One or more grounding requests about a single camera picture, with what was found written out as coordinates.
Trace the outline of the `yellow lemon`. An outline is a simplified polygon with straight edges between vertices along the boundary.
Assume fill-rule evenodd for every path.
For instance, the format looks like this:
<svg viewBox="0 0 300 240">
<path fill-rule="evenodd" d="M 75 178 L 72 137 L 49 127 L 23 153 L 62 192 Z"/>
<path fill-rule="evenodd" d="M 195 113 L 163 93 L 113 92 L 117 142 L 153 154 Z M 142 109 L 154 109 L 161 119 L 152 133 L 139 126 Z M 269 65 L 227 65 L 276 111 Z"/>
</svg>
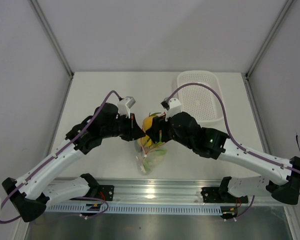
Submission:
<svg viewBox="0 0 300 240">
<path fill-rule="evenodd" d="M 153 145 L 152 140 L 147 135 L 145 137 L 139 138 L 137 140 L 137 143 L 139 146 L 141 146 L 142 148 L 145 148 L 145 149 L 150 148 Z"/>
</svg>

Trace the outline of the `green apple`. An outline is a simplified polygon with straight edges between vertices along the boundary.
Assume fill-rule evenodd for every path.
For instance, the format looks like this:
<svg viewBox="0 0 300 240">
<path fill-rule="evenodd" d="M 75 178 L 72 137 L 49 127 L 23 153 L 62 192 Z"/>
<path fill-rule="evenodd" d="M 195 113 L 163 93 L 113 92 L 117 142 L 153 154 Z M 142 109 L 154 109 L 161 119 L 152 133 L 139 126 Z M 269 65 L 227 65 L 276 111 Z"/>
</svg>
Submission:
<svg viewBox="0 0 300 240">
<path fill-rule="evenodd" d="M 166 115 L 156 115 L 152 120 L 151 128 L 147 130 L 147 132 L 149 133 L 149 137 L 155 144 L 158 144 L 161 141 L 161 131 L 159 126 L 161 117 L 166 117 Z"/>
</svg>

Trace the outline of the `orange fruit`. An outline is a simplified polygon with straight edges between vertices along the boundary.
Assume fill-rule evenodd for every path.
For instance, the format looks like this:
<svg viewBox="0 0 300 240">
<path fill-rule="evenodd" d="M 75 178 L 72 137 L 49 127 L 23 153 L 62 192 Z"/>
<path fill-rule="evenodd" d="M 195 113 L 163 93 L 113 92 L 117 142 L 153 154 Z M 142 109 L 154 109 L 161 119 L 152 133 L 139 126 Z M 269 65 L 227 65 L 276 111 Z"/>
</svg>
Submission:
<svg viewBox="0 0 300 240">
<path fill-rule="evenodd" d="M 142 122 L 142 130 L 146 132 L 152 127 L 154 115 L 147 116 Z"/>
</svg>

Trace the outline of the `clear orange-zipper zip bag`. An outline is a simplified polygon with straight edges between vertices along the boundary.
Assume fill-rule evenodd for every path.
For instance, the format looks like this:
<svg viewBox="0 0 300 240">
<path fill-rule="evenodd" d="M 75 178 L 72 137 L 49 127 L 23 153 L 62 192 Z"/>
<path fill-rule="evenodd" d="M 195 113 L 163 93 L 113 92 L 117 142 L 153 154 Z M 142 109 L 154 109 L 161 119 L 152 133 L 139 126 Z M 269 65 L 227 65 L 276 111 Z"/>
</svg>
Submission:
<svg viewBox="0 0 300 240">
<path fill-rule="evenodd" d="M 165 158 L 168 150 L 163 147 L 162 131 L 159 131 L 159 142 L 154 143 L 148 135 L 134 142 L 136 164 L 143 175 L 150 174 Z"/>
</svg>

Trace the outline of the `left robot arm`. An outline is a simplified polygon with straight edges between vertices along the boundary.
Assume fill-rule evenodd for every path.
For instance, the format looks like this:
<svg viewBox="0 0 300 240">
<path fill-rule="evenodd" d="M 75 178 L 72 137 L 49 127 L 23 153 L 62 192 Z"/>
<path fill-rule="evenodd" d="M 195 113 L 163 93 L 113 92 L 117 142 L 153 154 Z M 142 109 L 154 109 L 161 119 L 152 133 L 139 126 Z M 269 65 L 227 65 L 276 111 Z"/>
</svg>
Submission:
<svg viewBox="0 0 300 240">
<path fill-rule="evenodd" d="M 8 177 L 2 187 L 20 218 L 26 223 L 37 219 L 45 210 L 66 200 L 93 200 L 101 194 L 97 180 L 89 173 L 50 186 L 64 169 L 100 146 L 107 138 L 120 137 L 130 142 L 145 136 L 131 113 L 133 97 L 122 98 L 118 104 L 105 102 L 75 125 L 57 149 L 23 176 Z"/>
</svg>

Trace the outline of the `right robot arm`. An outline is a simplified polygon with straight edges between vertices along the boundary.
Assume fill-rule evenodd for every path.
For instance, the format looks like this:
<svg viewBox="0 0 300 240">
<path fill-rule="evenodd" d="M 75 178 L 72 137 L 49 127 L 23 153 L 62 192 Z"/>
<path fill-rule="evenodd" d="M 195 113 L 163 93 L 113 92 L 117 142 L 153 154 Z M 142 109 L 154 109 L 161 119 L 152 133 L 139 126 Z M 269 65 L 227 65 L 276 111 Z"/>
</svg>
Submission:
<svg viewBox="0 0 300 240">
<path fill-rule="evenodd" d="M 170 118 L 150 116 L 143 129 L 153 143 L 171 140 L 192 150 L 200 157 L 233 163 L 258 173 L 256 177 L 226 176 L 218 187 L 203 187 L 205 203 L 233 203 L 249 196 L 272 197 L 276 201 L 296 205 L 300 196 L 300 158 L 279 158 L 264 152 L 252 152 L 235 144 L 227 133 L 200 126 L 186 112 Z"/>
</svg>

